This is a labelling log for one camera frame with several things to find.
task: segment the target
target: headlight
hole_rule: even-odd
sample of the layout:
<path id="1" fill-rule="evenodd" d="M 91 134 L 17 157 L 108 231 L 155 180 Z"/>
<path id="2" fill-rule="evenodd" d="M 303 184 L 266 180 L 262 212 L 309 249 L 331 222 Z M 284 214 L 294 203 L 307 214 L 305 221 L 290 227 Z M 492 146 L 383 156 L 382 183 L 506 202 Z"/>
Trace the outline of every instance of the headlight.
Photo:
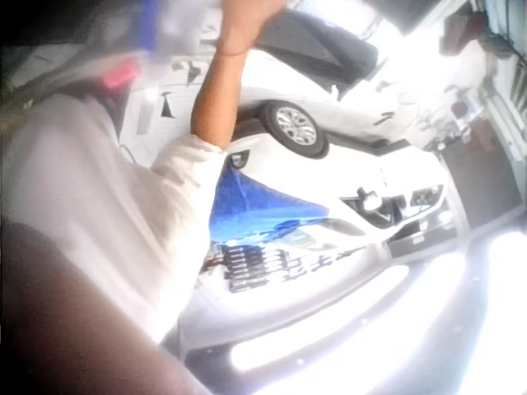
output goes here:
<path id="1" fill-rule="evenodd" d="M 250 150 L 245 150 L 242 152 L 236 152 L 230 156 L 229 159 L 235 169 L 240 170 L 243 169 L 245 165 L 247 165 L 247 160 L 249 160 L 249 152 Z"/>

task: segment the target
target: red object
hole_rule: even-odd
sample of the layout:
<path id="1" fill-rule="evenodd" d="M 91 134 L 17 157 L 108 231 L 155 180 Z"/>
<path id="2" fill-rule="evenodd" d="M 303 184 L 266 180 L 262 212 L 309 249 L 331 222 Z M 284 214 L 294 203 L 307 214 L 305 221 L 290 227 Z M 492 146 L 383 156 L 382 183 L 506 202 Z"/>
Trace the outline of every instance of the red object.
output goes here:
<path id="1" fill-rule="evenodd" d="M 109 89 L 129 83 L 141 73 L 139 65 L 132 59 L 124 60 L 112 68 L 103 77 L 102 81 Z"/>

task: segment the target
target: hand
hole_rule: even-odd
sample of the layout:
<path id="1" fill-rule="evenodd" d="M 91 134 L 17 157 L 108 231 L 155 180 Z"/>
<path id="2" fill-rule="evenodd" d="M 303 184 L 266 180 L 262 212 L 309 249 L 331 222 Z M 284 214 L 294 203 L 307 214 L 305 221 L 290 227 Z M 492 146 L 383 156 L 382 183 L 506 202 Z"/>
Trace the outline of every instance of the hand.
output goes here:
<path id="1" fill-rule="evenodd" d="M 222 6 L 218 49 L 225 55 L 241 55 L 250 50 L 262 27 L 286 6 L 286 0 L 222 0 Z"/>

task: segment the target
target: raised arm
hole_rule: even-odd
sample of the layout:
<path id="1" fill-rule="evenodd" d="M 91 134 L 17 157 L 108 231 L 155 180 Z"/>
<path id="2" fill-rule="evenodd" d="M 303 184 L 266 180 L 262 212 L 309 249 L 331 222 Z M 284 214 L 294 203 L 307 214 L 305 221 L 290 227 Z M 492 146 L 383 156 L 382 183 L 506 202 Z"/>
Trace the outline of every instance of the raised arm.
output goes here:
<path id="1" fill-rule="evenodd" d="M 247 54 L 285 0 L 223 0 L 222 33 L 192 113 L 192 134 L 225 150 L 231 142 Z"/>

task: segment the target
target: blue tarp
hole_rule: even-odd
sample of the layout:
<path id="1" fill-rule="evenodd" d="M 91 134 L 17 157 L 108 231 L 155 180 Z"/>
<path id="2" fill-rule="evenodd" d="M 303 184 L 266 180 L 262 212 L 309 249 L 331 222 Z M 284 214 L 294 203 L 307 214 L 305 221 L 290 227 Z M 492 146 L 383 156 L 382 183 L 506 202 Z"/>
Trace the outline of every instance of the blue tarp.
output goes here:
<path id="1" fill-rule="evenodd" d="M 225 243 L 251 235 L 277 234 L 327 216 L 326 207 L 268 188 L 227 161 L 212 207 L 211 240 Z"/>

